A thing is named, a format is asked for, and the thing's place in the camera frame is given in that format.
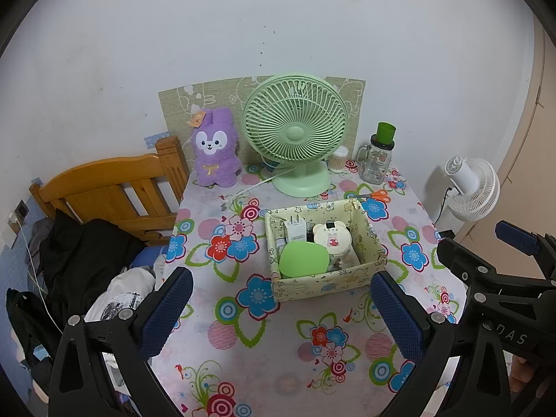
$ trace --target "white wall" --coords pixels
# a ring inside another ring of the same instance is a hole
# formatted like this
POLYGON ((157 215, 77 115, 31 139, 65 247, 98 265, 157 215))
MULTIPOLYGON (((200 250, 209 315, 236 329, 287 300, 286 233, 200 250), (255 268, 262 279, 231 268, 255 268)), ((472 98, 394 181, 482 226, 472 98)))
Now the white wall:
POLYGON ((292 71, 366 80, 358 143, 394 123, 435 217, 438 165, 501 162, 532 61, 521 0, 40 0, 0 59, 0 218, 32 178, 144 153, 158 91, 292 71))

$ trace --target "yellow bow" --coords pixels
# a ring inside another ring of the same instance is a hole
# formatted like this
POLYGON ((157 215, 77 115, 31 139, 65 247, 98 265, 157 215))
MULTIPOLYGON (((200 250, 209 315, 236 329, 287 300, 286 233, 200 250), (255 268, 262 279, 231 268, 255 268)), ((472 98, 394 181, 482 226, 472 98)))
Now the yellow bow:
POLYGON ((216 175, 215 171, 218 169, 218 165, 217 164, 204 164, 203 169, 208 171, 207 175, 210 175, 210 174, 216 175))

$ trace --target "floral tablecloth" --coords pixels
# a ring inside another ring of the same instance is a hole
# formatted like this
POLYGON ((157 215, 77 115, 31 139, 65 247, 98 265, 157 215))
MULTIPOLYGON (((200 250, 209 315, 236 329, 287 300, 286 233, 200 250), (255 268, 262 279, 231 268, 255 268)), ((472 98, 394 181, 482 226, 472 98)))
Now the floral tablecloth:
POLYGON ((248 165, 226 189, 198 186, 191 174, 164 277, 187 266, 195 286, 152 369, 187 416, 377 415, 412 362, 401 356, 368 287, 274 301, 265 211, 374 193, 362 206, 387 253, 386 269, 405 292, 456 322, 465 288, 438 261, 439 234, 395 168, 382 186, 369 186, 347 161, 319 196, 289 197, 267 182, 232 199, 271 169, 248 165))

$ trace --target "blue textured grip pad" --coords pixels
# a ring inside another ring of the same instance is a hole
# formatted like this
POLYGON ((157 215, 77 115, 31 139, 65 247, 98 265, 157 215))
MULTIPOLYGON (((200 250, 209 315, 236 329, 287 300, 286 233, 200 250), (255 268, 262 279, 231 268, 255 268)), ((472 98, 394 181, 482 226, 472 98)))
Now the blue textured grip pad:
POLYGON ((160 354, 183 308, 193 293, 191 271, 183 270, 158 306, 151 312, 141 329, 141 358, 154 358, 160 354))
POLYGON ((496 224, 494 233, 498 239, 528 256, 534 256, 539 253, 537 238, 518 227, 500 221, 496 224))
POLYGON ((425 355, 423 333, 380 274, 371 279, 371 298, 405 359, 419 365, 425 355))

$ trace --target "wooden bed post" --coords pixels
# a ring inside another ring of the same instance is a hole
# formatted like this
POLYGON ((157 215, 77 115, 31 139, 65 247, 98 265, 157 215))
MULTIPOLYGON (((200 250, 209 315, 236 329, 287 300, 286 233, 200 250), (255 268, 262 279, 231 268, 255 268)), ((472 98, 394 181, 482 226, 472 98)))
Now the wooden bed post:
POLYGON ((180 140, 177 136, 162 138, 156 142, 155 147, 160 165, 170 182, 174 195, 177 201, 181 202, 185 185, 189 179, 189 168, 183 156, 180 140))
POLYGON ((51 203, 49 202, 46 203, 41 199, 41 196, 39 196, 38 194, 38 191, 40 189, 41 187, 36 183, 32 183, 31 186, 29 187, 29 191, 31 192, 31 195, 35 199, 35 202, 38 203, 38 206, 41 207, 41 210, 43 210, 44 214, 54 219, 54 216, 56 215, 56 210, 54 209, 54 206, 52 206, 51 203))

